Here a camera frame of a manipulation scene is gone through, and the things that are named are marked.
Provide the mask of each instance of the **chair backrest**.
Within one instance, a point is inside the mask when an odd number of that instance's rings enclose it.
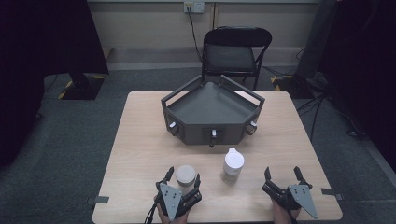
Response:
[[[204,38],[206,45],[268,47],[272,41],[271,33],[259,27],[221,26],[209,31]]]

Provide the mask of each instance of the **chair seat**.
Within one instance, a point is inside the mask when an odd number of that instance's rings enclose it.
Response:
[[[250,47],[207,45],[207,72],[250,73],[256,71],[253,51]]]

